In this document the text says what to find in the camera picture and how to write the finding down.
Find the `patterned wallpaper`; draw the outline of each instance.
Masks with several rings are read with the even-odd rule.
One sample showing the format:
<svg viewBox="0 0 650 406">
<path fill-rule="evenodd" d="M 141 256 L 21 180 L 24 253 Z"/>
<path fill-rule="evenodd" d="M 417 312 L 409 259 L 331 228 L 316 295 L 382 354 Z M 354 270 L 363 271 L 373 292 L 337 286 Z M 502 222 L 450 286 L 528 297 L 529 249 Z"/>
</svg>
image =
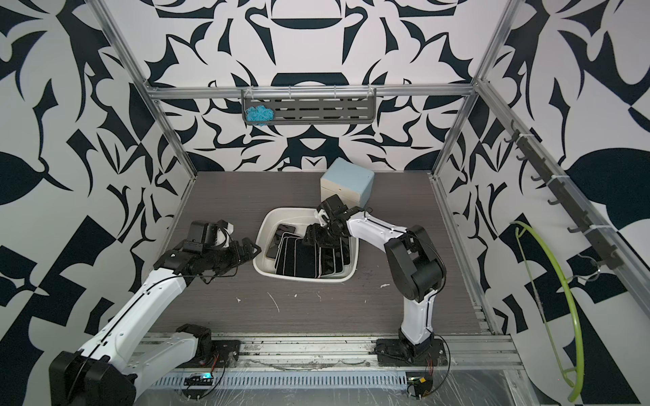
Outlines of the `patterned wallpaper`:
<svg viewBox="0 0 650 406">
<path fill-rule="evenodd" d="M 239 100 L 164 100 L 199 171 L 326 170 L 337 157 L 371 170 L 431 170 L 461 96 L 378 98 L 365 125 L 245 125 Z"/>
<path fill-rule="evenodd" d="M 0 59 L 0 403 L 47 405 L 50 362 L 138 290 L 189 176 L 83 0 L 3 1 Z"/>
<path fill-rule="evenodd" d="M 152 86 L 469 82 L 505 0 L 106 0 Z M 237 100 L 163 103 L 198 170 L 430 170 L 459 97 L 378 100 L 372 125 L 247 127 Z"/>
<path fill-rule="evenodd" d="M 647 263 L 650 213 L 650 3 L 526 0 L 488 75 L 492 85 L 558 160 L 596 209 Z M 479 99 L 441 172 L 448 202 L 489 304 L 511 334 L 542 404 L 568 405 L 514 237 L 533 226 L 564 273 L 590 275 L 599 259 L 510 136 Z M 522 245 L 563 365 L 575 364 L 571 318 L 560 282 L 535 240 Z M 650 320 L 606 268 L 569 286 L 585 355 L 577 404 L 646 404 Z"/>
<path fill-rule="evenodd" d="M 106 0 L 156 86 L 468 82 L 505 0 Z"/>
</svg>

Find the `green wire loop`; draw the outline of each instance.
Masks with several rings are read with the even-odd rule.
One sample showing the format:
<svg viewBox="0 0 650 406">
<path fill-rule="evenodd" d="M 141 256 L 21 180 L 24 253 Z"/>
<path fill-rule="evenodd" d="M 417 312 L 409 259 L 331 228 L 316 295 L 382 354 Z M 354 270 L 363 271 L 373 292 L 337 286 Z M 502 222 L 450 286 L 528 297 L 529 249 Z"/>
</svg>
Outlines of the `green wire loop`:
<svg viewBox="0 0 650 406">
<path fill-rule="evenodd" d="M 573 390 L 571 391 L 571 394 L 569 395 L 568 399 L 570 402 L 574 402 L 578 396 L 580 395 L 580 392 L 582 391 L 582 384 L 584 381 L 584 348 L 582 346 L 582 330 L 580 329 L 580 319 L 578 318 L 578 310 L 575 307 L 575 301 L 573 300 L 573 294 L 571 293 L 571 289 L 569 288 L 569 283 L 564 276 L 564 272 L 562 272 L 562 269 L 560 268 L 560 265 L 558 264 L 558 261 L 555 259 L 555 256 L 553 255 L 553 252 L 549 249 L 549 247 L 546 245 L 544 240 L 541 239 L 541 237 L 533 230 L 531 226 L 529 226 L 526 223 L 520 222 L 520 221 L 515 221 L 510 224 L 516 224 L 520 225 L 523 227 L 523 230 L 519 232 L 519 228 L 517 227 L 515 229 L 515 237 L 517 239 L 517 244 L 519 245 L 519 250 L 521 252 L 521 256 L 524 260 L 524 264 L 526 265 L 526 271 L 528 271 L 528 276 L 530 277 L 530 282 L 532 284 L 533 291 L 535 293 L 535 302 L 538 303 L 539 307 L 539 313 L 541 314 L 541 319 L 544 321 L 544 327 L 546 327 L 546 333 L 549 336 L 549 340 L 551 340 L 551 347 L 553 348 L 553 353 L 555 354 L 555 359 L 558 362 L 558 366 L 560 367 L 560 372 L 562 373 L 562 377 L 564 378 L 564 381 L 571 387 Z M 564 369 L 562 367 L 562 362 L 560 361 L 560 357 L 558 355 L 558 350 L 555 347 L 555 343 L 553 342 L 553 336 L 551 335 L 551 329 L 549 328 L 549 324 L 546 322 L 546 316 L 544 315 L 544 311 L 541 308 L 541 302 L 538 301 L 537 297 L 537 288 L 535 287 L 535 282 L 533 281 L 532 274 L 530 272 L 530 268 L 528 267 L 528 261 L 526 260 L 526 255 L 524 255 L 524 250 L 521 247 L 521 243 L 519 241 L 519 238 L 522 237 L 526 232 L 529 232 L 535 240 L 537 240 L 537 243 L 539 246 L 544 250 L 544 253 L 546 256 L 549 258 L 549 261 L 551 262 L 551 265 L 553 265 L 553 269 L 555 269 L 555 273 L 558 276 L 558 279 L 560 280 L 560 283 L 562 284 L 562 290 L 564 290 L 564 296 L 566 297 L 567 304 L 569 305 L 569 312 L 571 313 L 571 319 L 573 321 L 573 332 L 575 334 L 575 353 L 576 353 L 576 366 L 568 369 Z M 569 378 L 569 372 L 575 372 L 576 373 L 576 379 L 575 382 L 573 382 Z"/>
</svg>

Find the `smartphone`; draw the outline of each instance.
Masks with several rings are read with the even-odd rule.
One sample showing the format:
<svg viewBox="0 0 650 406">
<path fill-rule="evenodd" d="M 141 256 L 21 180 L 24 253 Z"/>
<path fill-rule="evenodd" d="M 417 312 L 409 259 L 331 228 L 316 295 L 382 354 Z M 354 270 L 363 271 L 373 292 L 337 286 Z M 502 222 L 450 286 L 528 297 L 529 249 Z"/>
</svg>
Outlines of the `smartphone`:
<svg viewBox="0 0 650 406">
<path fill-rule="evenodd" d="M 293 234 L 293 233 L 282 233 L 282 237 L 280 238 L 280 243 L 279 243 L 279 251 L 278 255 L 276 256 L 276 261 L 275 261 L 275 269 L 276 273 L 277 271 L 282 271 L 282 268 L 284 267 L 284 256 L 286 254 L 285 250 L 285 242 L 287 241 L 288 237 L 295 237 L 295 238 L 300 238 L 300 236 Z"/>
<path fill-rule="evenodd" d="M 334 249 L 334 273 L 343 272 L 343 244 L 339 239 L 339 247 Z"/>
<path fill-rule="evenodd" d="M 343 251 L 343 265 L 350 265 L 350 239 L 349 237 L 343 237 L 341 239 L 341 249 Z"/>
<path fill-rule="evenodd" d="M 334 250 L 331 248 L 320 248 L 320 276 L 332 275 L 334 273 Z"/>
<path fill-rule="evenodd" d="M 284 233 L 295 233 L 296 228 L 288 224 L 280 224 L 276 229 L 276 233 L 271 238 L 271 243 L 266 250 L 266 257 L 275 259 L 278 257 L 278 252 L 280 251 L 280 241 L 282 241 L 282 234 Z"/>
<path fill-rule="evenodd" d="M 285 240 L 285 254 L 281 273 L 284 276 L 296 276 L 296 241 L 299 239 L 299 237 L 287 237 Z"/>
<path fill-rule="evenodd" d="M 294 254 L 294 276 L 301 278 L 318 277 L 318 255 L 317 247 L 303 244 L 303 239 L 296 240 Z"/>
</svg>

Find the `red wire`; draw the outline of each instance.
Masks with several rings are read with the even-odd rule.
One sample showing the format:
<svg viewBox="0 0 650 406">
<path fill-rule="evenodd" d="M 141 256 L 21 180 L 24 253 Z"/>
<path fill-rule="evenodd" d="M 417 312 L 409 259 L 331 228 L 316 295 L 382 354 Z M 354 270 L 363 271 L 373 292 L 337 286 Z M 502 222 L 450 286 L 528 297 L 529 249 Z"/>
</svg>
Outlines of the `red wire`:
<svg viewBox="0 0 650 406">
<path fill-rule="evenodd" d="M 429 376 L 433 376 L 433 374 L 434 374 L 434 362 L 431 359 L 431 355 L 427 356 L 426 365 L 428 367 L 427 370 L 429 372 Z"/>
<path fill-rule="evenodd" d="M 214 358 L 214 362 L 212 363 L 212 369 L 210 370 L 210 376 L 212 376 L 212 372 L 215 370 L 215 365 L 216 362 L 219 360 L 219 353 L 216 354 L 216 357 Z"/>
</svg>

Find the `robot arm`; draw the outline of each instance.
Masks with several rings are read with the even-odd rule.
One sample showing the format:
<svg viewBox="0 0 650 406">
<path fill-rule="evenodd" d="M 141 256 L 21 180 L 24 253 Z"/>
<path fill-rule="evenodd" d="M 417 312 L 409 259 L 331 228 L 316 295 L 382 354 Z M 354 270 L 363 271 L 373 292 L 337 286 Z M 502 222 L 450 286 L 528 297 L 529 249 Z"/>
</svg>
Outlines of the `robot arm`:
<svg viewBox="0 0 650 406">
<path fill-rule="evenodd" d="M 334 195 L 317 208 L 320 225 L 310 226 L 305 239 L 328 247 L 340 237 L 353 236 L 382 250 L 393 282 L 404 296 L 404 319 L 399 345 L 384 348 L 401 359 L 417 359 L 432 343 L 431 315 L 446 269 L 427 232 L 419 225 L 399 227 L 368 214 L 360 207 L 349 209 Z"/>
<path fill-rule="evenodd" d="M 252 260 L 261 250 L 250 239 L 230 239 L 233 226 L 192 222 L 188 238 L 167 251 L 138 292 L 76 353 L 62 351 L 50 364 L 53 405 L 130 405 L 152 383 L 195 357 L 212 357 L 208 329 L 184 325 L 169 340 L 129 363 L 142 337 L 163 310 L 196 277 L 209 283 Z M 203 273 L 213 270 L 210 280 Z"/>
</svg>

